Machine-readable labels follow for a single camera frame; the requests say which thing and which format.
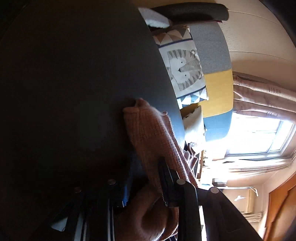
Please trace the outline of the pink knitted sweater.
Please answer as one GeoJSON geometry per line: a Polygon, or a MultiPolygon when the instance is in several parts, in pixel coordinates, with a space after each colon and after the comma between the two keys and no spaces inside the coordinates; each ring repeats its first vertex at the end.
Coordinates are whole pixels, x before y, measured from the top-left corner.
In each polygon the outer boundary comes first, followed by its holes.
{"type": "Polygon", "coordinates": [[[166,240],[178,228],[179,209],[165,206],[158,174],[163,157],[180,178],[197,186],[190,167],[192,154],[177,142],[167,112],[160,112],[147,101],[123,110],[130,141],[139,157],[148,183],[115,216],[116,240],[166,240]]]}

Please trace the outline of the cream deer print cushion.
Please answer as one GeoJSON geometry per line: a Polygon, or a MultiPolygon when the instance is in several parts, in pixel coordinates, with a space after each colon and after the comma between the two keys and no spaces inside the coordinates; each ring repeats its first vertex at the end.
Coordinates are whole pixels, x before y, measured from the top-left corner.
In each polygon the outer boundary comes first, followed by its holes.
{"type": "Polygon", "coordinates": [[[183,125],[186,143],[191,144],[197,152],[201,152],[206,143],[202,108],[198,106],[193,113],[184,117],[183,125]]]}

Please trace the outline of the grey yellow blue sofa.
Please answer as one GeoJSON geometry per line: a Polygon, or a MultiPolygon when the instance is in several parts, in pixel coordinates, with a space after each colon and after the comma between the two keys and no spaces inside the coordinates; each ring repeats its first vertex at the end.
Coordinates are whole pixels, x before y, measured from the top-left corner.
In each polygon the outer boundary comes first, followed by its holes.
{"type": "MultiPolygon", "coordinates": [[[[206,129],[206,141],[210,142],[226,137],[232,118],[233,77],[228,47],[218,22],[202,21],[174,24],[171,20],[152,9],[138,8],[138,10],[146,25],[150,27],[152,38],[154,34],[176,27],[189,27],[201,61],[209,99],[182,109],[178,107],[178,114],[187,116],[200,106],[206,129]]],[[[163,59],[157,66],[165,70],[165,80],[171,84],[163,59]]]]}

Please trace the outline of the cat print cushion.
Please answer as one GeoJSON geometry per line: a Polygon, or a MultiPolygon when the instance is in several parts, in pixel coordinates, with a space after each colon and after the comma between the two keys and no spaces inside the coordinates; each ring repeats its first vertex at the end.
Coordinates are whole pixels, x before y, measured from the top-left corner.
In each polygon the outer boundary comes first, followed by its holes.
{"type": "Polygon", "coordinates": [[[153,35],[171,80],[179,109],[208,100],[198,51],[187,26],[153,35]]]}

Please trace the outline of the black rolled mat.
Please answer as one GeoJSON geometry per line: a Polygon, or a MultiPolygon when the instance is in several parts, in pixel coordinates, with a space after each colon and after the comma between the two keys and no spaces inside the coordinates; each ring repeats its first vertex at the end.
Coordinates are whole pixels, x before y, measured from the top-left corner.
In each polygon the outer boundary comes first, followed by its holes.
{"type": "Polygon", "coordinates": [[[221,22],[229,19],[226,6],[217,3],[187,2],[158,6],[152,10],[165,16],[174,24],[202,21],[221,22]]]}

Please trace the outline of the wall air conditioner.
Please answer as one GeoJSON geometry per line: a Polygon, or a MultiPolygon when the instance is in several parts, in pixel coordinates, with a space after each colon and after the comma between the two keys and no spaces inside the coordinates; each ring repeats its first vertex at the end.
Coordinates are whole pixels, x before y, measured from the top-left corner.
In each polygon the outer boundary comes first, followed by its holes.
{"type": "Polygon", "coordinates": [[[241,213],[254,213],[255,201],[259,197],[255,187],[223,187],[223,194],[241,213]]]}

